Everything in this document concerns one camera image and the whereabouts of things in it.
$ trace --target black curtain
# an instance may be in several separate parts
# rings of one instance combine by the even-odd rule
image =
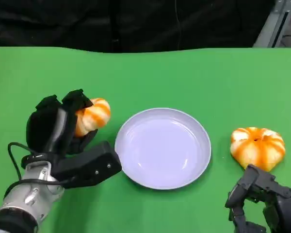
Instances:
[[[0,46],[98,52],[251,47],[273,0],[0,0]]]

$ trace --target toy pumpkin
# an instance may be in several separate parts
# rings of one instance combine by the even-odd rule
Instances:
[[[255,127],[236,129],[231,136],[231,154],[246,169],[253,164],[270,171],[285,156],[285,143],[280,134]]]
[[[91,102],[92,106],[76,112],[78,117],[75,129],[76,137],[85,136],[90,131],[102,128],[110,119],[110,106],[105,99],[92,99]]]

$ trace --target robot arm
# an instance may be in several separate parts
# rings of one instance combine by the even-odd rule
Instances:
[[[31,151],[23,157],[25,174],[9,186],[0,208],[0,233],[36,233],[53,203],[65,189],[94,186],[120,172],[118,155],[106,141],[83,151],[97,131],[75,138],[75,112],[92,103],[82,90],[70,92],[61,104],[56,96],[44,98],[27,124]],[[67,158],[66,154],[77,154]]]
[[[235,225],[235,233],[265,233],[265,227],[246,221],[245,199],[265,203],[263,214],[272,233],[291,233],[291,188],[279,185],[275,176],[249,165],[225,204],[230,209],[229,220]]]

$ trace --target green tablecloth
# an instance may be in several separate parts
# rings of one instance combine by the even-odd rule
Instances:
[[[212,159],[193,184],[156,191],[123,172],[90,188],[67,190],[42,233],[232,233],[224,208],[243,169],[229,153],[238,127],[280,132],[287,155],[273,170],[291,187],[291,50],[207,49],[152,54],[99,54],[61,48],[0,48],[0,206],[17,178],[7,153],[25,143],[26,122],[45,96],[82,88],[104,97],[110,123],[96,141],[114,142],[131,115],[153,107],[180,109],[208,131]],[[14,148],[17,161],[26,154]],[[248,220],[265,225],[262,204],[247,203]]]

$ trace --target plate rim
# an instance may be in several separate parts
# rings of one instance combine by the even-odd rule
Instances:
[[[185,187],[189,184],[191,184],[192,182],[194,182],[195,180],[197,180],[204,172],[205,170],[208,168],[209,166],[209,163],[210,163],[210,160],[211,160],[211,151],[212,151],[212,148],[211,148],[211,141],[210,141],[210,138],[209,138],[209,135],[207,133],[207,131],[205,130],[204,126],[198,121],[196,120],[194,117],[192,117],[191,115],[181,111],[181,110],[178,110],[178,109],[174,109],[174,108],[149,108],[149,109],[145,109],[145,110],[142,110],[140,112],[137,112],[135,113],[134,115],[132,115],[129,119],[127,119],[124,124],[121,126],[121,128],[119,129],[119,131],[117,132],[117,135],[116,135],[116,138],[115,138],[115,143],[114,143],[114,150],[115,152],[117,151],[116,148],[117,148],[117,145],[118,145],[118,135],[119,133],[123,130],[123,128],[131,121],[131,119],[133,119],[134,117],[144,113],[144,112],[149,112],[149,111],[153,111],[153,110],[171,110],[171,111],[176,111],[176,112],[179,112],[181,114],[184,114],[190,118],[192,118],[202,129],[202,131],[205,133],[206,135],[206,138],[207,138],[207,142],[209,143],[209,147],[210,147],[210,150],[209,150],[209,155],[208,155],[208,160],[206,161],[206,165],[205,167],[201,170],[201,172],[199,172],[196,176],[194,176],[192,179],[189,179],[187,182],[184,182],[182,185],[175,185],[175,186],[171,186],[171,187],[160,187],[160,186],[149,186],[149,185],[145,185],[145,184],[141,184],[139,183],[138,181],[134,180],[131,176],[129,176],[127,174],[127,172],[125,171],[124,167],[122,166],[122,171],[125,173],[125,175],[127,177],[129,177],[132,181],[134,181],[135,183],[143,186],[143,187],[146,187],[146,188],[151,188],[151,189],[156,189],[156,190],[172,190],[172,189],[177,189],[177,188],[182,188],[182,187]]]

